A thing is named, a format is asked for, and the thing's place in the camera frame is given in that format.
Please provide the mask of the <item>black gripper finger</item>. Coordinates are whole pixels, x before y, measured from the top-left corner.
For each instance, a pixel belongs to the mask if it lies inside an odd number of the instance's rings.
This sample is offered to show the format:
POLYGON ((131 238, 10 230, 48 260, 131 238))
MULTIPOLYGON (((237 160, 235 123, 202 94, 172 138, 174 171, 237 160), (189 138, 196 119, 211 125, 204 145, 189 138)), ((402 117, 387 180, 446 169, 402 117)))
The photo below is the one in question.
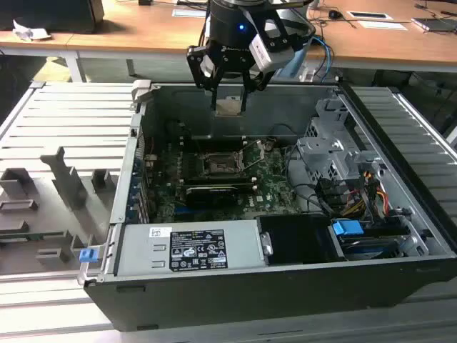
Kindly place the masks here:
POLYGON ((216 110, 217 89, 224 75, 222 45, 189 46, 186 60, 194 83, 199 89, 211 92, 211 110, 216 110))
POLYGON ((246 103, 249 94, 254 93, 255 91, 263 91, 275 73, 275 71, 269 71, 265 74, 260 72, 253 79, 250 77, 248 71, 244 71, 242 73, 243 86, 241 92, 241 112, 245 112, 246 110, 246 103))

